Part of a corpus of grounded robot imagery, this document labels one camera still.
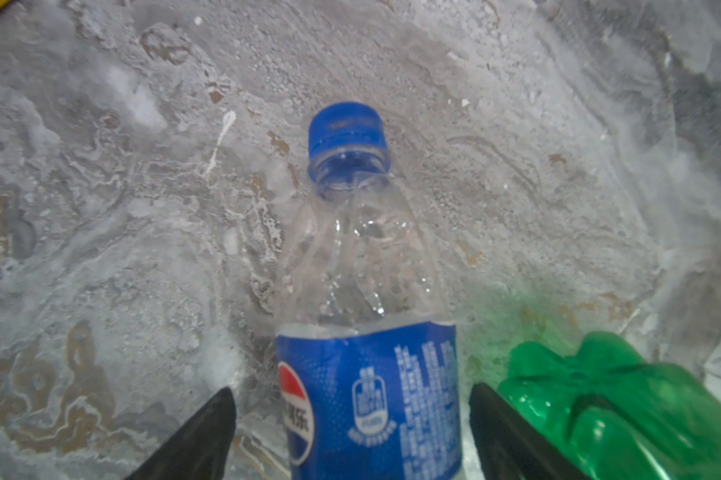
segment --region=bottle neck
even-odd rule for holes
[[[386,150],[368,145],[346,145],[323,152],[310,161],[310,178],[320,190],[352,190],[359,178],[387,175]]]

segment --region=white streak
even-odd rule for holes
[[[235,123],[235,120],[238,119],[238,114],[233,112],[232,110],[228,111],[224,116],[222,117],[222,127],[221,131],[219,132],[219,138],[217,139],[216,147],[214,147],[214,152],[212,153],[211,159],[208,161],[208,167],[206,167],[206,173],[203,174],[203,176],[208,176],[216,167],[216,154],[219,151],[219,145],[221,145],[221,140],[224,138],[224,135],[227,134],[228,130],[230,130],[230,127],[232,127],[232,124]]]

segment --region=brown stain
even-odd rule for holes
[[[483,363],[478,357],[474,355],[470,355],[469,357],[467,357],[465,373],[470,376],[483,373]]]
[[[173,65],[185,63],[192,55],[190,43],[185,38],[180,38],[179,44],[171,44],[171,40],[165,38],[162,32],[153,29],[142,34],[139,44],[150,58],[161,58]]]
[[[104,369],[96,365],[96,345],[87,322],[79,322],[67,335],[67,367],[73,379],[62,394],[56,420],[50,426],[30,423],[26,416],[48,407],[57,380],[53,366],[37,358],[38,349],[36,338],[18,353],[0,358],[0,427],[14,443],[60,455],[123,442],[142,450],[125,432],[111,431],[116,401]]]
[[[37,359],[40,337],[20,352],[14,365],[14,386],[27,398],[29,409],[38,412],[48,407],[48,395],[56,384],[54,367],[45,360]]]
[[[483,256],[483,253],[481,251],[475,250],[461,238],[456,241],[456,245],[459,247],[461,252],[464,253],[467,259],[467,265],[469,266],[477,265],[480,261],[480,258]]]
[[[539,335],[547,330],[546,317],[528,305],[520,307],[518,318],[524,329],[533,329],[535,330],[535,333],[538,333]]]
[[[267,135],[270,136],[270,145],[275,147],[280,152],[280,154],[283,155],[284,157],[286,155],[288,155],[288,152],[290,152],[291,149],[288,146],[288,144],[285,141],[283,141],[282,138],[278,137],[275,134],[275,132],[273,132],[272,130],[269,130],[267,132]]]
[[[118,120],[118,116],[115,114],[115,112],[112,111],[108,111],[106,114],[104,114],[100,121],[109,130],[115,130],[120,126],[120,120]]]
[[[574,314],[574,310],[571,307],[560,306],[558,307],[558,310],[563,315],[563,318],[565,318],[568,322],[568,326],[570,326],[572,329],[579,330],[579,324],[576,321],[576,315]]]
[[[221,101],[222,98],[224,98],[224,94],[219,91],[213,90],[211,93],[208,94],[208,97],[212,100],[212,103],[217,104]]]
[[[288,164],[288,172],[291,174],[291,183],[294,184],[294,188],[299,188],[299,176],[294,164]]]
[[[390,0],[378,0],[378,2],[384,6],[386,6],[392,13],[395,13],[395,7],[393,6],[393,3]]]
[[[251,191],[254,192],[254,197],[261,200],[271,201],[275,198],[273,192],[267,188],[267,181],[260,174],[254,174],[251,176],[251,180],[248,182],[251,187]]]
[[[549,160],[553,167],[555,167],[555,164],[563,164],[563,168],[567,169],[568,162],[564,156],[552,154],[549,156]]]
[[[615,322],[628,319],[634,312],[634,304],[629,301],[623,301],[615,293],[601,293],[597,296],[597,300],[592,302],[579,303],[574,307],[560,306],[560,313],[566,318],[568,324],[579,330],[578,321],[576,320],[576,312],[597,313],[602,309],[607,311],[607,321]]]
[[[610,302],[608,306],[608,320],[611,322],[626,320],[635,311],[632,302],[620,299],[613,292],[601,293],[600,297]]]

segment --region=pepsi logo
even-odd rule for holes
[[[308,391],[294,369],[286,362],[278,363],[280,393],[286,401],[284,421],[288,430],[291,463],[300,466],[307,460],[315,441],[315,416]]]

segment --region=blue bottle cap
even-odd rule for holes
[[[351,144],[387,151],[382,119],[373,108],[346,102],[331,105],[315,115],[310,123],[310,162],[326,150]]]

